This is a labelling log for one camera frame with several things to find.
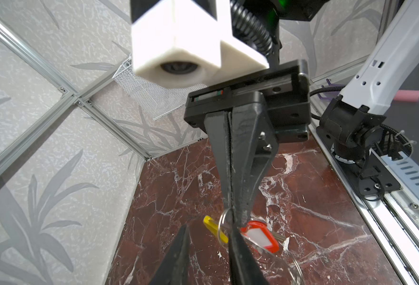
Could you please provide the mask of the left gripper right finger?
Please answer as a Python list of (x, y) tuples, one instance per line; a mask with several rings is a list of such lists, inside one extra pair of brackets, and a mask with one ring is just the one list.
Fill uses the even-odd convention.
[(232, 228), (228, 239), (232, 285), (268, 285), (239, 229)]

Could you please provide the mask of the keyring with yellow tag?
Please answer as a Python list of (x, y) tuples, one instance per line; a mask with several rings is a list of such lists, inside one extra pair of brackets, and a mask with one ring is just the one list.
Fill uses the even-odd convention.
[(231, 210), (219, 220), (205, 216), (203, 224), (228, 252), (233, 285), (304, 285), (302, 269), (284, 245), (289, 239), (270, 231), (261, 220), (243, 228), (231, 224)]

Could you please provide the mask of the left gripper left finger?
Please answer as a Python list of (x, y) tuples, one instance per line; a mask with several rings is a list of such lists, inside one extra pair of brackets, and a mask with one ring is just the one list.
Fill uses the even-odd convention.
[(186, 285), (188, 283), (190, 235), (183, 225), (149, 285)]

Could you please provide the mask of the red key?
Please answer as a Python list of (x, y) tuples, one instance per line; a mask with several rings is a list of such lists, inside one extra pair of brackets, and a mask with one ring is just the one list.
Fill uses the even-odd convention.
[(273, 232), (264, 221), (251, 220), (240, 231), (251, 241), (273, 254), (280, 250), (287, 251), (289, 248), (290, 238)]

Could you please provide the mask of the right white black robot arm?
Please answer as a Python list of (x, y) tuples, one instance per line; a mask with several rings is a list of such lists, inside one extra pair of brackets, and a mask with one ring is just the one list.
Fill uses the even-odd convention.
[[(355, 178), (354, 192), (381, 200), (385, 187), (369, 170), (385, 112), (419, 63), (419, 1), (406, 1), (359, 73), (319, 119), (334, 157)], [(232, 223), (250, 220), (261, 180), (281, 143), (302, 141), (311, 120), (306, 63), (292, 61), (211, 85), (189, 95), (185, 121), (209, 137)]]

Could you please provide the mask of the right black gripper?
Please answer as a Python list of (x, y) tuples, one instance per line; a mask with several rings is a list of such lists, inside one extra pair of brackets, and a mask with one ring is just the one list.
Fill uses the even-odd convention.
[(233, 210), (236, 226), (250, 220), (259, 184), (278, 151), (277, 141), (309, 138), (308, 73), (308, 62), (296, 59), (189, 93), (184, 120), (206, 130), (224, 208)]

